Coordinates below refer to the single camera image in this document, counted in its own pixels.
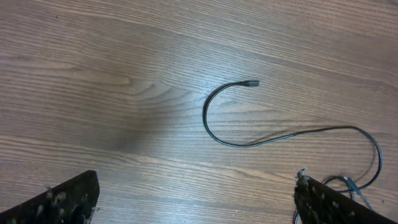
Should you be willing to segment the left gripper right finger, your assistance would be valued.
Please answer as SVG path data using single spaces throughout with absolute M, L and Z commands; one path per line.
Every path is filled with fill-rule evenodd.
M 351 179 L 334 176 L 330 180 L 344 182 L 349 190 L 349 197 L 305 175 L 303 169 L 298 171 L 294 188 L 294 223 L 396 224 L 375 212 Z

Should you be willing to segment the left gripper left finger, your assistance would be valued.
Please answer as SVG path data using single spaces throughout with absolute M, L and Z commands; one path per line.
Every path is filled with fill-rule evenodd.
M 1 223 L 87 224 L 93 218 L 99 194 L 97 173 L 88 170 L 1 212 Z

